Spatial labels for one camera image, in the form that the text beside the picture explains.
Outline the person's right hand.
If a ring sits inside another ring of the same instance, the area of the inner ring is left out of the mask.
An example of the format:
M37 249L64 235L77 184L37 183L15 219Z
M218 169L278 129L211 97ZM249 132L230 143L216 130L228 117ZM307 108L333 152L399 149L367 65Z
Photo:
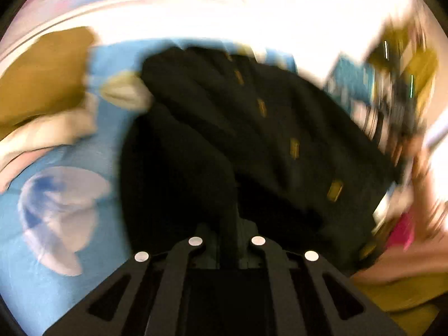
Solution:
M447 258L447 203L437 198L431 155L423 136L404 139L394 149L393 158L412 160L412 203L402 215L381 227L372 253Z

